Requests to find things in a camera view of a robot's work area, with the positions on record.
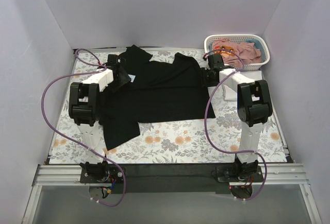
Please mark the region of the black t-shirt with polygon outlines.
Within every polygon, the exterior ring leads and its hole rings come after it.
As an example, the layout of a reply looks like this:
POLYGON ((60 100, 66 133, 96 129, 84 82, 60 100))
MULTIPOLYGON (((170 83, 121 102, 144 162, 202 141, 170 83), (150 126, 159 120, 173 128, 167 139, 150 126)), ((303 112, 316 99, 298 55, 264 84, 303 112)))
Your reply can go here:
POLYGON ((172 63, 153 61, 135 45, 119 57, 134 80, 115 92, 110 87, 101 92, 99 124, 108 150, 139 136, 140 123, 215 118, 201 67, 193 57, 176 53, 172 63))

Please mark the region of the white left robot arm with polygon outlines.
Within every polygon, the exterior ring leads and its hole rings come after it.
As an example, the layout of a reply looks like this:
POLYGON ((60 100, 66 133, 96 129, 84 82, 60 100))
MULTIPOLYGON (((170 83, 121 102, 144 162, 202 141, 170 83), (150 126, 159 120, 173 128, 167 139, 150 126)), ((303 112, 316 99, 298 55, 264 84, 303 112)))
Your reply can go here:
POLYGON ((83 169, 80 179, 83 183, 123 183, 124 173, 98 156, 105 156, 98 121, 101 117, 101 92, 107 87, 114 92, 129 82, 130 77, 120 66, 120 57, 109 54, 107 62, 96 74, 70 85, 69 117, 79 129, 82 144, 89 149, 86 161, 79 164, 83 169))

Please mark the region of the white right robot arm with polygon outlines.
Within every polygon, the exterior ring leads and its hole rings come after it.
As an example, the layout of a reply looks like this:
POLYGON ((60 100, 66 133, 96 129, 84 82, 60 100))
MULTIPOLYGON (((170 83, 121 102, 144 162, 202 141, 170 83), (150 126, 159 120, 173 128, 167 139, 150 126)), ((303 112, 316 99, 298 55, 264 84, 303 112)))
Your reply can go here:
POLYGON ((257 152, 260 135, 264 124, 273 114, 268 83, 265 80, 248 78, 232 66, 226 66, 220 54, 206 53, 203 59, 209 66, 208 69, 202 69, 203 85, 215 87, 211 96, 214 96, 222 84, 234 90, 237 93, 237 113, 241 120, 238 151, 224 151, 216 147, 210 140, 207 129, 207 114, 211 99, 208 100, 204 114, 206 138, 217 151, 235 156, 233 163, 216 168, 216 175, 223 181, 236 178, 243 182, 260 172, 258 158, 262 156, 257 152))

